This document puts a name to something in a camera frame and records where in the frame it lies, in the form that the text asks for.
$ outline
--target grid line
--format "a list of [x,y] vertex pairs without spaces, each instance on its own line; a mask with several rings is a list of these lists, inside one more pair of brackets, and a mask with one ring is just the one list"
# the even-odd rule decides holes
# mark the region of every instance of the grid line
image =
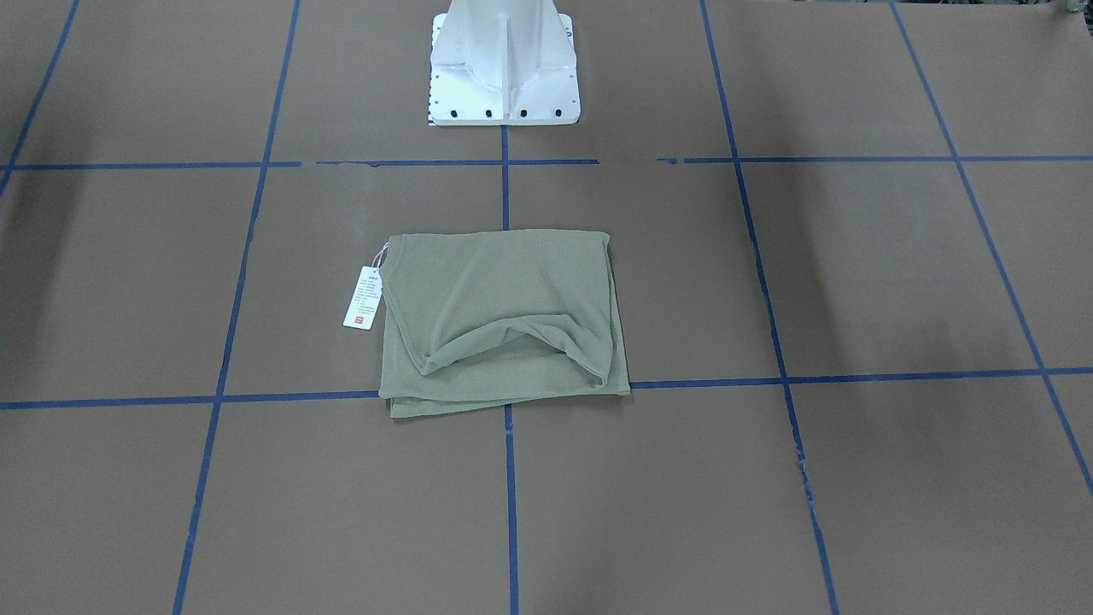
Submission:
[[[1077,368],[1048,368],[1050,376],[1093,376],[1093,366]],[[995,378],[1039,378],[1038,369],[1015,370],[972,370],[952,372],[881,372],[860,375],[790,376],[790,385],[832,385],[846,382],[903,382],[931,380],[982,380]],[[640,380],[630,383],[633,390],[653,389],[721,389],[734,387],[777,387],[778,377],[771,378],[727,378],[694,380]],[[378,398],[372,391],[303,391],[292,393],[242,393],[224,394],[221,404],[246,404],[255,402],[313,402],[319,400],[368,400]],[[149,398],[97,398],[82,400],[35,400],[26,402],[0,402],[0,412],[64,410],[64,409],[108,409],[120,406],[171,406],[211,404],[214,395],[178,395]]]
[[903,23],[903,19],[900,16],[900,11],[896,9],[894,3],[889,4],[889,7],[892,9],[892,16],[895,19],[895,23],[900,28],[900,34],[903,36],[904,44],[907,46],[907,52],[910,54],[912,62],[915,64],[915,70],[918,72],[918,78],[922,83],[922,88],[926,91],[926,95],[930,100],[930,106],[933,108],[933,114],[937,116],[938,126],[941,128],[941,133],[944,135],[945,143],[949,145],[949,151],[952,153],[953,162],[956,164],[956,169],[960,172],[961,181],[964,184],[964,190],[967,192],[967,198],[972,203],[972,209],[975,211],[975,217],[979,222],[979,228],[983,230],[984,240],[987,243],[990,256],[995,260],[995,267],[998,269],[998,274],[1002,279],[1006,292],[1009,294],[1010,304],[1013,306],[1013,311],[1018,317],[1018,321],[1021,323],[1021,330],[1024,332],[1025,341],[1029,343],[1029,350],[1032,352],[1039,376],[1044,381],[1044,387],[1047,389],[1048,398],[1050,398],[1051,405],[1055,407],[1055,414],[1059,417],[1059,424],[1061,425],[1062,431],[1070,443],[1070,450],[1074,454],[1074,461],[1078,463],[1082,477],[1085,480],[1085,487],[1090,495],[1093,496],[1093,476],[1090,475],[1090,469],[1085,463],[1084,456],[1082,456],[1082,449],[1078,445],[1078,439],[1074,437],[1074,433],[1070,427],[1070,421],[1067,418],[1067,413],[1062,409],[1062,403],[1059,402],[1059,397],[1055,391],[1055,386],[1051,383],[1050,374],[1047,371],[1047,366],[1044,365],[1044,358],[1039,354],[1039,348],[1036,346],[1036,340],[1032,335],[1032,329],[1029,327],[1027,319],[1025,319],[1024,310],[1021,309],[1021,301],[1018,300],[1016,289],[1014,289],[1013,283],[1010,281],[1009,273],[1006,272],[1006,264],[1002,262],[1001,253],[998,251],[998,246],[995,245],[995,239],[990,234],[990,228],[987,226],[987,218],[984,216],[983,209],[979,206],[979,200],[976,198],[975,190],[972,188],[972,181],[967,177],[964,163],[961,161],[961,156],[956,153],[956,145],[953,142],[952,134],[949,132],[949,127],[945,125],[945,119],[941,115],[941,108],[938,106],[938,100],[933,96],[933,90],[930,88],[930,83],[926,79],[926,72],[922,70],[922,66],[918,61],[918,54],[915,52],[915,46],[910,40],[910,35],[907,34],[907,28]]
[[26,111],[26,119],[23,120],[23,128],[19,131],[19,138],[15,139],[15,146],[11,150],[11,157],[8,158],[8,166],[4,168],[3,175],[0,176],[0,197],[3,196],[3,191],[8,188],[8,181],[11,180],[12,169],[19,161],[19,154],[23,152],[23,145],[26,144],[26,135],[31,132],[31,125],[34,123],[34,116],[38,114],[38,105],[42,104],[42,98],[46,95],[46,88],[49,87],[49,81],[54,78],[54,70],[57,68],[57,62],[61,58],[61,51],[64,50],[64,43],[68,42],[68,35],[72,31],[72,21],[75,19],[75,12],[79,8],[80,0],[72,0],[72,5],[69,8],[68,16],[64,19],[64,27],[61,28],[61,36],[57,40],[57,47],[54,48],[54,56],[49,59],[49,66],[46,68],[46,73],[42,78],[42,84],[38,85],[38,92],[34,95],[31,108]]
[[797,422],[797,410],[794,406],[794,392],[789,383],[789,376],[786,374],[786,360],[781,353],[781,342],[778,339],[778,322],[774,315],[774,303],[771,300],[771,291],[766,283],[766,273],[763,269],[763,252],[760,248],[759,235],[755,233],[755,220],[752,216],[751,202],[748,199],[748,185],[744,181],[743,165],[740,162],[740,152],[737,149],[736,132],[732,129],[732,115],[729,113],[728,95],[725,91],[725,83],[721,79],[721,67],[717,60],[717,46],[714,44],[714,32],[709,24],[709,11],[706,8],[706,0],[700,0],[702,9],[702,21],[706,29],[706,43],[709,47],[709,60],[714,69],[714,79],[717,82],[717,93],[721,98],[721,114],[725,116],[725,131],[729,139],[729,151],[732,153],[732,166],[737,176],[737,186],[740,189],[740,204],[743,208],[744,221],[748,224],[748,238],[752,244],[752,251],[755,256],[755,273],[759,276],[760,289],[763,292],[763,300],[766,304],[766,316],[771,324],[771,342],[774,346],[774,356],[778,363],[778,378],[781,385],[783,397],[786,401],[786,413],[789,417],[789,426],[794,435],[794,445],[797,448],[797,466],[801,474],[801,485],[804,488],[804,499],[808,504],[809,518],[812,521],[812,533],[816,543],[816,554],[820,556],[820,567],[823,572],[824,587],[827,591],[827,604],[832,615],[838,615],[838,598],[835,593],[835,581],[831,573],[831,564],[827,558],[827,545],[824,542],[823,529],[820,527],[820,519],[816,515],[815,495],[812,492],[812,481],[809,478],[806,464],[804,442],[801,438],[800,426]]
[[[501,227],[509,229],[508,126],[501,127]],[[508,494],[508,612],[520,613],[520,559],[516,518],[516,440],[513,436],[513,405],[505,404],[505,489]]]
[[[503,139],[508,139],[507,126]],[[565,166],[599,164],[595,157],[541,157],[541,158],[466,158],[466,159],[320,159],[315,164],[340,166],[352,164],[361,166]]]
[[201,457],[201,471],[198,475],[198,485],[193,495],[193,509],[190,513],[189,531],[186,536],[186,547],[183,553],[183,563],[178,572],[178,586],[175,590],[175,603],[173,615],[181,615],[183,603],[186,600],[186,586],[189,581],[190,564],[193,560],[193,547],[197,543],[198,524],[201,520],[201,506],[204,502],[204,489],[209,481],[209,468],[212,462],[213,447],[216,442],[216,427],[220,423],[220,411],[224,400],[224,389],[227,386],[227,371],[232,362],[232,348],[235,342],[236,326],[239,322],[239,309],[243,304],[243,289],[247,281],[247,258],[250,253],[250,244],[255,238],[255,224],[258,221],[258,213],[261,209],[262,194],[266,189],[266,177],[269,172],[270,157],[273,151],[273,138],[277,134],[277,121],[281,111],[281,97],[284,94],[284,83],[289,76],[289,61],[292,58],[292,44],[296,35],[296,21],[299,17],[299,2],[294,0],[292,4],[292,19],[289,21],[289,35],[284,46],[284,57],[281,60],[281,74],[278,78],[275,94],[273,96],[273,109],[270,111],[269,129],[266,133],[266,149],[262,153],[262,164],[258,172],[258,185],[255,188],[255,200],[250,208],[250,223],[247,227],[247,238],[243,246],[243,257],[239,261],[239,274],[235,285],[235,298],[232,303],[232,317],[227,326],[227,336],[224,341],[224,359],[221,364],[220,378],[216,382],[216,394],[213,400],[212,411],[209,413],[209,430],[205,435],[204,452]]
[[[658,157],[675,164],[674,157]],[[1093,162],[1093,155],[752,155],[692,156],[683,164],[798,164],[815,162]]]
[[[285,159],[269,162],[270,168],[303,166],[303,162]],[[98,162],[77,164],[16,164],[12,170],[158,170],[186,168],[261,168],[261,161],[237,162]]]

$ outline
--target fabric fold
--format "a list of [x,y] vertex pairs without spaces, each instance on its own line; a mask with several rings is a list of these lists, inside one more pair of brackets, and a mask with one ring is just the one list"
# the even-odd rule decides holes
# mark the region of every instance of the fabric fold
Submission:
[[630,394],[606,233],[389,240],[379,397],[392,417]]

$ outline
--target tag string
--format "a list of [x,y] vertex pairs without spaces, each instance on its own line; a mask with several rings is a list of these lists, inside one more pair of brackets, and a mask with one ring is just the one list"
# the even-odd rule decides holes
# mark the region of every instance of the tag string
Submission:
[[387,246],[388,245],[390,245],[390,241],[385,243],[384,247],[380,248],[380,250],[376,252],[376,256],[374,256],[372,258],[372,268],[373,269],[375,269],[375,268],[379,267],[380,264],[383,264],[384,260],[387,259]]

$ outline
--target blue tape line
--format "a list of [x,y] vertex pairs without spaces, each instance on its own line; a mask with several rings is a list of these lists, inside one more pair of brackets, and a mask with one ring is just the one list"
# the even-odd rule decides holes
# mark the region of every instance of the blue tape line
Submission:
[[508,127],[501,127],[501,227],[508,229]]
[[544,157],[544,158],[509,158],[508,164],[514,166],[555,166],[555,165],[583,165],[599,164],[595,157]]
[[[501,218],[502,228],[508,227],[508,126],[501,127]],[[516,527],[516,446],[513,441],[513,405],[505,405],[505,475],[508,489],[508,610],[510,615],[520,613],[520,571],[517,557]]]
[[[1093,376],[1093,367],[1048,368],[1051,376]],[[898,382],[916,380],[977,380],[986,378],[1038,377],[1038,369],[976,370],[955,372],[894,372],[866,375],[832,375],[788,377],[790,385],[825,385],[845,382]],[[643,389],[716,389],[731,387],[773,387],[781,385],[780,378],[732,378],[715,380],[646,380],[631,382],[633,390]],[[316,391],[307,393],[248,393],[222,395],[223,404],[250,402],[306,402],[318,400],[366,400],[378,398],[377,391]],[[0,411],[30,411],[50,409],[106,409],[117,406],[169,406],[212,404],[214,395],[186,395],[178,398],[117,398],[97,400],[46,400],[33,402],[0,402]]]
[[630,383],[631,389],[712,389],[718,387],[769,387],[780,378],[730,378],[721,380],[646,380]]
[[513,442],[513,405],[505,405],[505,480],[508,488],[508,612],[520,613],[520,571],[516,533],[516,446]]
[[835,594],[835,582],[831,575],[831,564],[827,558],[827,546],[824,542],[823,530],[820,528],[820,520],[816,516],[815,497],[812,493],[812,481],[806,466],[804,442],[801,439],[801,430],[797,423],[797,411],[794,407],[794,394],[789,386],[786,374],[786,360],[781,353],[781,342],[778,339],[778,324],[774,316],[774,304],[771,300],[771,291],[766,283],[766,273],[763,269],[763,255],[760,249],[759,236],[755,233],[755,221],[752,216],[751,202],[748,198],[748,187],[744,182],[743,166],[740,163],[740,153],[737,149],[736,132],[732,129],[732,116],[729,113],[729,100],[725,92],[725,84],[721,80],[721,67],[717,60],[717,47],[714,45],[714,33],[709,24],[709,12],[706,8],[706,0],[700,0],[702,7],[702,21],[706,28],[706,43],[709,46],[709,59],[714,67],[714,78],[717,81],[717,92],[721,98],[721,113],[725,115],[725,131],[729,138],[729,150],[732,153],[733,168],[737,175],[737,185],[740,188],[740,201],[744,210],[744,218],[748,223],[748,237],[752,243],[752,250],[755,255],[755,272],[759,275],[760,288],[763,292],[763,300],[766,303],[766,316],[771,323],[771,341],[774,344],[774,355],[778,363],[778,377],[781,383],[783,397],[786,400],[786,412],[789,415],[789,425],[794,434],[794,443],[797,448],[797,465],[801,473],[801,484],[804,487],[804,498],[808,502],[809,518],[812,521],[812,533],[815,536],[816,552],[820,556],[820,566],[823,571],[824,586],[827,590],[827,603],[832,615],[838,615],[838,599]]
[[1070,450],[1074,453],[1074,461],[1078,462],[1078,468],[1081,470],[1082,477],[1085,480],[1085,487],[1089,489],[1091,496],[1093,496],[1093,475],[1090,474],[1089,464],[1085,463],[1085,457],[1082,454],[1081,447],[1078,445],[1078,439],[1074,438],[1074,433],[1070,428],[1070,421],[1067,418],[1067,413],[1062,410],[1062,404],[1059,402],[1059,397],[1055,392],[1055,386],[1051,385],[1051,378],[1047,371],[1047,367],[1044,365],[1044,358],[1039,354],[1039,348],[1036,346],[1036,341],[1033,339],[1032,329],[1029,327],[1029,321],[1025,319],[1024,310],[1021,309],[1021,303],[1018,300],[1016,291],[1013,288],[1013,283],[1010,281],[1009,273],[1006,272],[1006,264],[1002,263],[1002,257],[998,251],[998,247],[995,245],[995,239],[990,234],[990,228],[987,227],[987,220],[983,215],[983,209],[979,206],[979,200],[975,196],[975,190],[972,189],[972,181],[967,177],[967,172],[964,169],[964,164],[961,162],[961,157],[956,154],[956,145],[953,143],[952,134],[949,132],[949,127],[945,125],[945,119],[941,115],[941,108],[938,106],[938,100],[933,96],[933,90],[930,88],[930,83],[926,79],[926,72],[922,70],[922,64],[918,61],[918,54],[915,52],[915,46],[910,42],[910,36],[907,34],[907,28],[903,24],[903,19],[900,17],[900,11],[896,5],[889,4],[892,9],[892,16],[895,17],[895,23],[900,27],[900,34],[903,36],[903,42],[907,46],[907,52],[910,54],[910,60],[915,64],[915,70],[918,71],[918,79],[922,82],[922,88],[926,90],[926,96],[930,100],[930,106],[933,108],[933,115],[938,118],[938,125],[941,127],[941,133],[945,138],[945,143],[949,144],[949,151],[953,155],[953,161],[956,163],[956,169],[960,172],[961,181],[964,184],[964,190],[967,192],[967,198],[972,202],[972,209],[975,210],[975,217],[979,222],[979,228],[983,230],[983,237],[987,241],[987,247],[990,249],[990,256],[995,260],[995,267],[998,268],[998,274],[1002,277],[1002,284],[1006,286],[1006,292],[1010,296],[1010,303],[1013,305],[1013,311],[1018,316],[1018,322],[1021,323],[1021,330],[1024,332],[1025,342],[1029,343],[1029,350],[1032,351],[1033,358],[1036,360],[1036,367],[1039,369],[1041,378],[1044,381],[1044,387],[1047,389],[1047,394],[1051,399],[1051,405],[1055,406],[1055,414],[1059,417],[1059,424],[1062,426],[1062,431],[1067,436],[1067,440],[1070,442]]
[[1039,370],[977,370],[956,372],[869,374],[848,376],[790,377],[790,385],[830,385],[841,382],[904,382],[915,380],[976,380],[985,378],[1038,377]]
[[1093,155],[962,155],[964,162],[1082,162]]
[[[269,166],[302,166],[298,161],[271,162]],[[14,170],[149,170],[180,168],[261,168],[261,162],[106,162],[92,164],[16,164]]]
[[498,166],[500,159],[320,159],[315,164],[340,166],[360,164],[378,166]]
[[224,395],[224,404],[249,404],[254,402],[313,402],[318,400],[369,400],[379,398],[378,391],[329,391],[316,393],[248,393]]
[[197,542],[198,522],[201,520],[201,505],[204,501],[204,489],[209,481],[209,465],[212,462],[212,451],[216,441],[216,426],[220,423],[220,409],[227,385],[227,368],[232,360],[232,346],[235,343],[236,326],[239,322],[239,307],[243,304],[243,287],[247,279],[247,258],[250,244],[255,238],[255,223],[261,208],[262,192],[266,188],[266,175],[273,152],[273,137],[277,134],[277,120],[281,113],[281,97],[284,95],[284,83],[289,76],[289,61],[292,57],[292,44],[296,36],[296,21],[299,17],[299,0],[292,3],[292,19],[289,22],[289,36],[284,46],[284,57],[281,60],[281,74],[278,78],[277,94],[273,97],[273,110],[270,113],[269,130],[266,133],[266,150],[262,153],[261,169],[258,173],[258,186],[255,189],[255,201],[250,208],[250,223],[247,226],[247,239],[243,246],[243,258],[239,262],[239,275],[235,284],[235,298],[232,303],[232,318],[228,321],[227,338],[224,341],[224,358],[216,382],[216,401],[209,415],[209,431],[205,436],[204,453],[201,457],[201,472],[198,475],[198,486],[193,496],[193,510],[190,513],[190,525],[186,536],[186,549],[183,553],[183,565],[178,572],[178,587],[175,590],[173,615],[181,615],[183,603],[186,600],[186,584],[189,581],[190,564],[193,560],[193,545]]
[[372,167],[379,166],[552,166],[552,165],[583,165],[599,164],[595,157],[544,157],[524,159],[320,159],[315,164],[326,164],[339,166],[342,164],[360,164]]
[[11,173],[15,166],[15,162],[19,159],[19,154],[23,151],[23,145],[26,144],[26,135],[31,132],[31,125],[34,123],[34,116],[38,114],[38,106],[42,104],[42,98],[46,95],[46,88],[49,87],[49,81],[54,78],[54,70],[57,68],[57,62],[61,58],[61,51],[64,50],[64,43],[68,42],[69,32],[72,31],[72,20],[75,19],[75,11],[80,8],[80,0],[72,0],[72,5],[69,8],[69,14],[64,19],[64,27],[61,28],[61,36],[57,40],[57,47],[54,48],[54,57],[49,59],[49,66],[46,68],[46,74],[42,78],[42,84],[38,85],[38,92],[34,95],[34,100],[31,103],[30,110],[26,111],[26,119],[23,120],[23,128],[19,131],[19,138],[15,139],[15,147],[11,150],[11,156],[8,158],[8,168],[4,169],[2,176],[0,176],[0,196],[3,196],[3,191],[8,188],[8,181],[11,180]]
[[1051,376],[1083,376],[1093,375],[1093,367],[1091,368],[1048,368],[1047,374]]
[[115,400],[50,400],[43,402],[0,402],[0,411],[36,411],[60,409],[118,409],[125,406],[185,406],[211,404],[213,395],[183,395],[178,398],[122,398]]
[[803,162],[952,162],[948,155],[771,155],[684,157],[683,164],[792,164]]

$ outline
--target clothing tag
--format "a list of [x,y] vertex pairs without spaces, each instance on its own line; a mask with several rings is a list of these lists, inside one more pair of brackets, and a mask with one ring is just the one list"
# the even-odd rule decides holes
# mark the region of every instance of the clothing tag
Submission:
[[361,267],[361,276],[356,280],[356,289],[349,301],[349,312],[342,326],[355,330],[371,330],[372,320],[379,309],[379,297],[384,294],[384,282],[379,279],[376,267]]

